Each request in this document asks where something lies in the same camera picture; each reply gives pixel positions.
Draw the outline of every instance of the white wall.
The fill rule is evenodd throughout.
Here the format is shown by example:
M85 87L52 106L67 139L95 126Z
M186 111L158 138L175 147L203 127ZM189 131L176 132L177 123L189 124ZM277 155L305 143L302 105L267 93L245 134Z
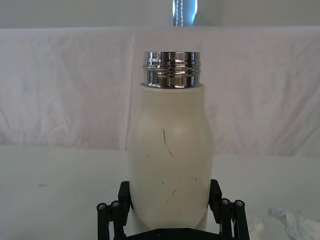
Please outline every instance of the white wall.
M172 25L172 0L0 0L0 28ZM320 25L320 0L198 0L195 25Z
M223 0L222 26L318 26L320 0Z
M0 0L0 28L172 25L172 0Z

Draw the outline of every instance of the screw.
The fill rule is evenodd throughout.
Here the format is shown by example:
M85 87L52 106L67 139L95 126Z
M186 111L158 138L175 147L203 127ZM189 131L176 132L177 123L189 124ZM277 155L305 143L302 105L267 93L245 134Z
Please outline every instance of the screw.
M239 207L243 207L243 206L244 206L243 201L240 201L240 200L236 201L235 204L236 204L237 206L239 206Z
M102 210L102 209L105 209L105 207L106 207L106 204L105 204L105 203L100 203L97 208L98 208L99 210Z
M164 234L164 230L163 229L159 229L158 231L156 231L156 234L158 236L162 236Z
M185 235L185 236L189 236L190 235L190 230L189 229L184 229L183 230L183 234Z
M112 205L112 207L116 208L116 207L118 207L120 204L119 204L118 201L114 201L111 205Z
M223 203L224 205L228 205L228 204L229 204L229 201L228 201L227 199L222 199L222 203Z

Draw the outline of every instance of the bolt head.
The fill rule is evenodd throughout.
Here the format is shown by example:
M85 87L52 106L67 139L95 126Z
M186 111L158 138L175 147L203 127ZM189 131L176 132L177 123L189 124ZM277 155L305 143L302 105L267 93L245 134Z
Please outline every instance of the bolt head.
M103 203L101 203L101 204L98 205L98 209L99 209L99 210L105 209L105 207L106 207L106 205L103 204Z
M115 207L118 207L118 206L119 206L119 202L115 201L115 202L112 203L112 207L115 208Z
M243 207L244 203L242 201L236 201L235 204L239 207Z
M228 204L229 204L229 201L228 201L227 199L223 199L223 200L222 200L222 203L223 203L224 205L228 205Z

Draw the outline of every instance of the wrinkled cloth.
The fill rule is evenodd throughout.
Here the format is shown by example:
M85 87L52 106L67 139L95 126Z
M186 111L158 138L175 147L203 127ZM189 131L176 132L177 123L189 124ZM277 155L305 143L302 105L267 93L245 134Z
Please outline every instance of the wrinkled cloth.
M282 208L271 208L269 214L280 219L286 234L293 240L320 240L320 222L307 219L301 214Z
M248 216L246 219L250 240L260 240L265 229L262 221L255 216Z

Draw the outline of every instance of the bottle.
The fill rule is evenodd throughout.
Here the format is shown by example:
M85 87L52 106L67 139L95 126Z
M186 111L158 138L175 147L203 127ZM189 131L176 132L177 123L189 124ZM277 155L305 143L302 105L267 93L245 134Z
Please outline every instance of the bottle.
M206 225L213 137L200 65L198 52L145 53L127 148L134 215L149 230Z

